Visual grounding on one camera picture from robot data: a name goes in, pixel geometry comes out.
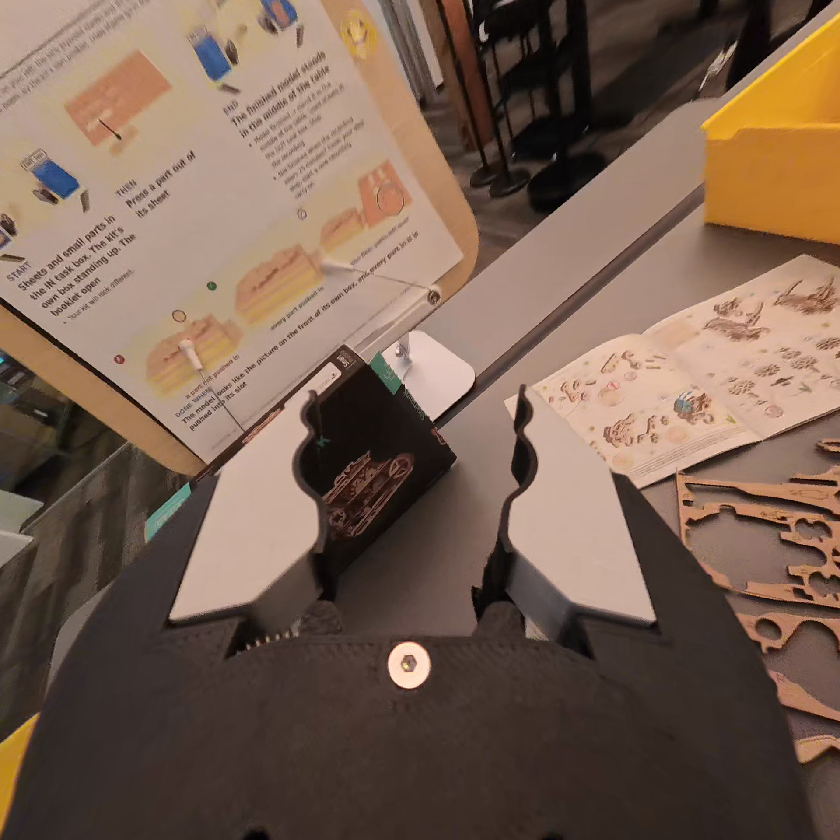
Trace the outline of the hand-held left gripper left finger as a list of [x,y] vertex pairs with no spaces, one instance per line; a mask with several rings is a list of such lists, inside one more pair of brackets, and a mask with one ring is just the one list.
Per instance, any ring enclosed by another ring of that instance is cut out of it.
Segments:
[[303,475],[316,442],[315,391],[299,391],[217,473],[169,621],[229,617],[282,634],[317,600],[326,516]]

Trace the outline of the instruction poster on wooden board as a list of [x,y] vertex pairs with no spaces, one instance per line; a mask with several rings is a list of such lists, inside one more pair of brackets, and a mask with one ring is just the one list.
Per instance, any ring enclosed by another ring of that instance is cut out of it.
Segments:
[[2,2],[2,347],[193,475],[469,280],[362,2]]

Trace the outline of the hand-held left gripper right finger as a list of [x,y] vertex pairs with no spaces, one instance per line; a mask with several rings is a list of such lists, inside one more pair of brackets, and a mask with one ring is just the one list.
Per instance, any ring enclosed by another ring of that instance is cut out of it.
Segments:
[[583,617],[655,627],[617,476],[530,386],[520,386],[513,432],[517,486],[472,592],[476,618],[510,601],[557,642]]

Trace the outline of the yellow plastic bin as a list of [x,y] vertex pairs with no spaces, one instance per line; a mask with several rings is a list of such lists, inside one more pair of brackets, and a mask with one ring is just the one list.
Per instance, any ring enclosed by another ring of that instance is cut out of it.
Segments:
[[1,742],[1,831],[14,799],[20,767],[38,719],[37,713]]
[[839,243],[839,16],[702,124],[705,220]]

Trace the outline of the metal stand base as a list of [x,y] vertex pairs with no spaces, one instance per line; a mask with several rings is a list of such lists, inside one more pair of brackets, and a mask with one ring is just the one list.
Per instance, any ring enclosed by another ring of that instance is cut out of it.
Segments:
[[470,364],[419,329],[404,334],[380,356],[432,422],[466,396],[476,381]]

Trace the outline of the black model kit box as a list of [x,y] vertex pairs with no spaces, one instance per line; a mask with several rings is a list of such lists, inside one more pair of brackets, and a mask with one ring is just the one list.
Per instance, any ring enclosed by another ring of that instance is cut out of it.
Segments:
[[303,456],[301,471],[325,507],[323,562],[333,582],[456,461],[382,356],[378,353],[368,364],[342,345],[159,507],[145,523],[144,541],[172,519],[199,480],[235,457],[299,391],[318,395],[317,443]]

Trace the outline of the black floor stand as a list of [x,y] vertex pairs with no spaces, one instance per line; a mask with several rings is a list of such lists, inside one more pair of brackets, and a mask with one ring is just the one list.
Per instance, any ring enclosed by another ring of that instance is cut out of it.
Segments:
[[549,214],[606,167],[598,152],[574,153],[589,132],[592,76],[585,3],[562,2],[565,24],[553,32],[551,1],[463,2],[501,146],[501,193],[524,186],[516,161],[544,162],[526,184],[528,201]]

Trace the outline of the laser-cut wooden parts sheet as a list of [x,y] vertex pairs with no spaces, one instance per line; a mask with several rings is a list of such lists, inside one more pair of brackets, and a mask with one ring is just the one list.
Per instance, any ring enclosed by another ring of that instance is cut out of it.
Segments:
[[810,554],[789,563],[778,581],[736,582],[712,562],[696,559],[728,598],[741,629],[759,650],[782,708],[838,729],[838,701],[818,699],[772,665],[807,628],[825,631],[839,643],[838,464],[818,474],[794,474],[780,483],[676,475],[679,537],[690,548],[700,526],[729,515],[769,527],[781,545]]

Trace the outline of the instruction booklet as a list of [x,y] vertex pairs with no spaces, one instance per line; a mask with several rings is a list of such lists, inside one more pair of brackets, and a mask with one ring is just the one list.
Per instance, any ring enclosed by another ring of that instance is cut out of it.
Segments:
[[643,489],[839,407],[839,268],[800,255],[532,389]]

